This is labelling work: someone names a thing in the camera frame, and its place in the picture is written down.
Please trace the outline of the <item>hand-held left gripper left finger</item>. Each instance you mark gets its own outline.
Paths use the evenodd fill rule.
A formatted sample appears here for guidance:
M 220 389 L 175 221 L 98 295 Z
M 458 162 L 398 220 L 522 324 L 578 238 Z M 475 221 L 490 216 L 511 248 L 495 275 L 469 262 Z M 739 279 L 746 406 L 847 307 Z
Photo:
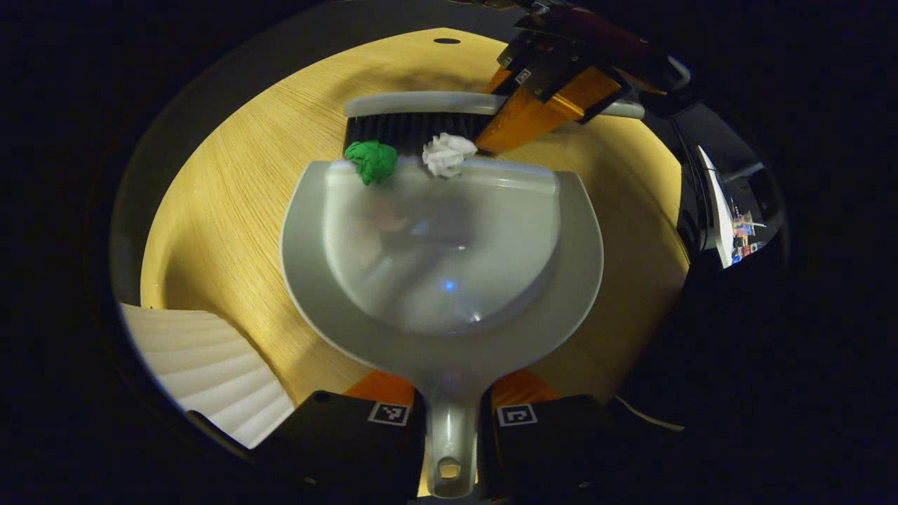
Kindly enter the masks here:
M 270 469 L 321 504 L 414 501 L 423 456 L 420 396 L 379 371 L 343 393 L 313 392 L 270 436 Z

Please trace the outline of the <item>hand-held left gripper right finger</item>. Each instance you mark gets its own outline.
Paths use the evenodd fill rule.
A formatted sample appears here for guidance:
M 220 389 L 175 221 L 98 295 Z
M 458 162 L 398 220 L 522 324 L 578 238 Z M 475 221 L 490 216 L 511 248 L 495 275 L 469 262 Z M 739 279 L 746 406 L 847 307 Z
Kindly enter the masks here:
M 527 370 L 484 396 L 480 479 L 488 501 L 622 501 L 622 439 L 588 394 L 559 396 Z

